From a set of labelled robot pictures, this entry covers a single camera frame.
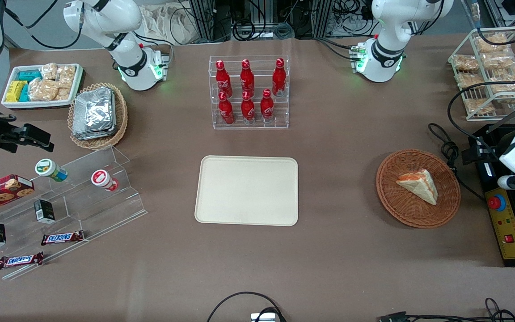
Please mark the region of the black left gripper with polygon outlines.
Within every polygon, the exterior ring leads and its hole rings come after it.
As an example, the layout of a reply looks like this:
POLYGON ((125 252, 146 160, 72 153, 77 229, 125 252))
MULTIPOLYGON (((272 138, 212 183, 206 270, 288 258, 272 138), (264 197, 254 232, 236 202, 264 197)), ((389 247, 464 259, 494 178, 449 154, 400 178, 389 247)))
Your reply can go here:
POLYGON ((472 148, 462 151, 462 164, 498 163, 506 151, 506 135, 473 135, 472 148))

